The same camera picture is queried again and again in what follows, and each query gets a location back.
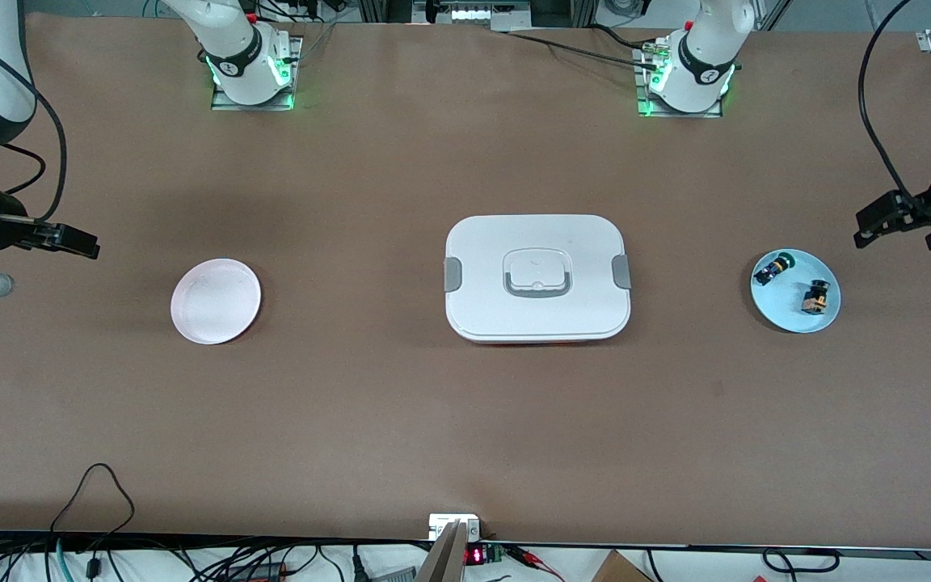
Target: table surface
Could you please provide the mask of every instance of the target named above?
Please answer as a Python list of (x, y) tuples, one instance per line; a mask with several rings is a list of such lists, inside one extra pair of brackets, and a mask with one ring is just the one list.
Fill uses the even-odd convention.
[[(924, 231), (851, 236), (891, 188), (857, 114), (866, 41), (754, 34), (723, 119), (666, 120), (637, 115), (625, 67), (466, 26), (337, 26), (294, 112), (223, 114), (183, 23), (31, 16), (70, 144), (56, 219), (103, 254), (0, 253), (18, 281), (0, 301), (0, 528), (47, 527), (106, 461), (132, 531), (417, 538), (430, 512), (468, 511), (502, 539), (931, 548), (931, 253)], [(923, 188), (931, 55), (883, 37), (868, 86)], [(55, 140), (38, 115), (18, 143), (48, 158)], [(0, 149), (0, 188), (30, 170)], [(23, 194), (33, 213), (53, 182)], [(458, 338), (444, 237), (494, 213), (613, 221), (628, 327)], [(820, 334), (751, 306), (749, 269), (779, 247), (841, 281)], [(265, 301), (205, 347), (169, 301), (215, 257), (252, 266)], [(62, 525), (124, 513), (97, 475)]]

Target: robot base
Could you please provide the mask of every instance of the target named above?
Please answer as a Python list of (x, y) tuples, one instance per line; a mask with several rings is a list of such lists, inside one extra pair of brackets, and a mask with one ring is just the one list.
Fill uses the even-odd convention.
[[(303, 36), (289, 36), (285, 31), (278, 31), (278, 54), (275, 59), (275, 74), (282, 78), (289, 78), (289, 84), (280, 89), (272, 99), (265, 103), (247, 106), (229, 99), (228, 95), (214, 83), (214, 93), (211, 95), (210, 107), (214, 111), (289, 111), (293, 109), (297, 99), (297, 78), (300, 73), (300, 56), (304, 45)], [(289, 64), (282, 59), (292, 58)]]
[[(658, 38), (656, 44), (666, 44), (666, 38)], [(659, 55), (654, 55), (650, 58), (650, 55), (640, 48), (633, 49), (631, 58), (635, 59), (636, 62), (650, 62), (656, 65), (662, 64), (657, 61), (662, 61), (663, 59), (663, 57)], [(651, 85), (653, 77), (656, 75), (657, 71), (645, 70), (638, 66), (634, 67), (634, 84), (638, 89), (638, 113), (642, 114), (643, 117), (698, 117), (703, 119), (714, 119), (723, 116), (721, 99), (717, 99), (717, 103), (714, 103), (714, 106), (710, 107), (710, 109), (699, 113), (685, 113), (668, 106), (668, 104), (663, 102), (662, 97), (649, 90), (649, 85)]]

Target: black strap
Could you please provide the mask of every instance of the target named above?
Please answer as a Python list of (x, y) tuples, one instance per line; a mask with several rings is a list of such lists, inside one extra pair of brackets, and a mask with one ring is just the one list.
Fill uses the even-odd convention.
[(677, 52), (680, 54), (680, 63), (685, 66), (685, 69), (692, 71), (692, 76), (699, 85), (713, 85), (718, 78), (723, 77), (731, 69), (732, 64), (735, 64), (735, 59), (731, 59), (727, 63), (713, 66), (695, 58), (695, 55), (688, 50), (687, 34), (680, 38)]
[(256, 58), (258, 58), (258, 55), (261, 55), (263, 44), (261, 40), (261, 31), (256, 27), (251, 27), (251, 29), (254, 30), (254, 38), (252, 38), (251, 43), (237, 55), (221, 58), (204, 51), (204, 55), (207, 55), (210, 63), (214, 65), (214, 69), (217, 70), (218, 73), (226, 77), (242, 77), (246, 67), (251, 62), (254, 62)]

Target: round plate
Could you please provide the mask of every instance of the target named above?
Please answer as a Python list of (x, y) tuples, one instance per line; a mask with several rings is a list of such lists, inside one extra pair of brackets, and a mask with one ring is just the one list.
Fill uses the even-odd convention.
[[(757, 283), (753, 275), (768, 266), (779, 253), (792, 255), (795, 266), (784, 270), (781, 275), (771, 280), (771, 283)], [(810, 281), (815, 279), (827, 280), (832, 284), (832, 287), (828, 288), (828, 306), (825, 306), (823, 314), (806, 314), (802, 311), (803, 296), (810, 291)], [(753, 293), (756, 308), (764, 317), (777, 327), (797, 334), (813, 334), (814, 331), (828, 327), (836, 320), (842, 303), (839, 281), (832, 274), (832, 270), (815, 255), (797, 251), (795, 248), (770, 251), (757, 261), (753, 273), (749, 276), (749, 288)]]
[(261, 309), (261, 281), (251, 268), (232, 259), (196, 265), (171, 295), (171, 321), (185, 339), (223, 344), (254, 323)]

